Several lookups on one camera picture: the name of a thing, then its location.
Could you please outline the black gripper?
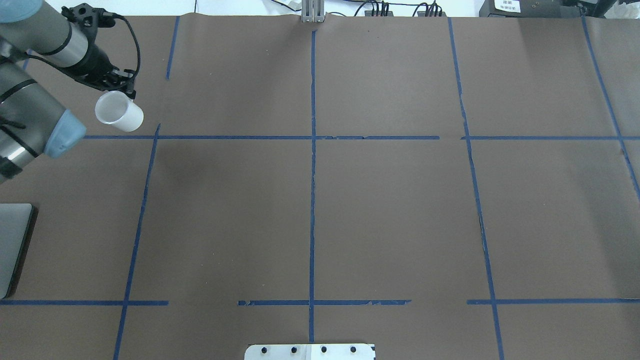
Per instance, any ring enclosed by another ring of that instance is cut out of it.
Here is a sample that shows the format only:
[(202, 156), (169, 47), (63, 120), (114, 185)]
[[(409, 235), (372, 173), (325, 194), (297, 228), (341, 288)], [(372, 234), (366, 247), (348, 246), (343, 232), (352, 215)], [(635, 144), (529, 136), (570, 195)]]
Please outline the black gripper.
[(76, 82), (98, 91), (117, 91), (135, 100), (137, 72), (133, 69), (120, 69), (111, 63), (105, 51), (97, 45), (91, 45), (87, 54), (73, 66), (62, 68), (62, 73)]

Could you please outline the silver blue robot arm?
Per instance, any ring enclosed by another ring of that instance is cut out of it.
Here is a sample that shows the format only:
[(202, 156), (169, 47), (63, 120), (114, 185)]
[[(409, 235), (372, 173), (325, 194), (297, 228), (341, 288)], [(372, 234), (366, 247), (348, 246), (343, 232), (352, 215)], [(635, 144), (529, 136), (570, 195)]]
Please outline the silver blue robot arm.
[(23, 68), (29, 59), (48, 64), (101, 91), (96, 118), (122, 132), (134, 132), (144, 112), (134, 103), (140, 68), (120, 69), (96, 44), (99, 28), (125, 17), (87, 3), (55, 10), (43, 0), (3, 0), (0, 11), (0, 177), (11, 180), (39, 155), (59, 158), (87, 128)]

